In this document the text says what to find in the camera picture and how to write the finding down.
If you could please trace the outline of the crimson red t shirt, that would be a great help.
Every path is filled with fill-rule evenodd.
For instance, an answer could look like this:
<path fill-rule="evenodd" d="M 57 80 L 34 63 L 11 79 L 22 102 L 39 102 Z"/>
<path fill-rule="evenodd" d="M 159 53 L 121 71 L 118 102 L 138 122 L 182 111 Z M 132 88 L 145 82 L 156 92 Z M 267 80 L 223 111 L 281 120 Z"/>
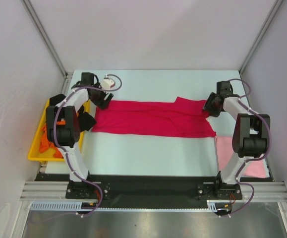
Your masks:
<path fill-rule="evenodd" d="M 111 101 L 96 109 L 92 132 L 180 138 L 216 137 L 203 110 L 204 100 L 177 97 L 174 102 Z"/>

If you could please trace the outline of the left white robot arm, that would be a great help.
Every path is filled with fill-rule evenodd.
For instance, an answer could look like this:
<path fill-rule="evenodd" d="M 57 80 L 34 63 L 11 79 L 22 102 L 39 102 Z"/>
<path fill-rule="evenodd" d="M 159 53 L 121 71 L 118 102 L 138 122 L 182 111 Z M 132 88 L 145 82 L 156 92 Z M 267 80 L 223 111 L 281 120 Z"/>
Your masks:
<path fill-rule="evenodd" d="M 113 98 L 115 81 L 110 74 L 102 81 L 94 73 L 84 72 L 81 79 L 71 88 L 67 96 L 60 94 L 50 98 L 45 110 L 46 135 L 63 156 L 69 170 L 69 182 L 65 197 L 67 199 L 88 199 L 93 194 L 102 198 L 102 190 L 90 181 L 79 141 L 81 133 L 89 131 L 96 120 L 84 110 L 84 103 L 90 101 L 100 109 L 106 109 Z"/>

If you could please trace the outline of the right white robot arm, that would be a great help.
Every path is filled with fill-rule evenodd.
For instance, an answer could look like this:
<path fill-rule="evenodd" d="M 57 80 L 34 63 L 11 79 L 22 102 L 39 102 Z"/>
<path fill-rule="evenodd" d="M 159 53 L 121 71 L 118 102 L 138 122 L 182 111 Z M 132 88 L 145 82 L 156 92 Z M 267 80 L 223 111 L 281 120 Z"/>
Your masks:
<path fill-rule="evenodd" d="M 209 199 L 240 198 L 240 178 L 244 170 L 251 163 L 264 160 L 271 148 L 270 116 L 252 110 L 241 99 L 233 92 L 230 80 L 219 81 L 203 108 L 212 117 L 226 112 L 235 120 L 231 142 L 233 155 L 204 193 Z"/>

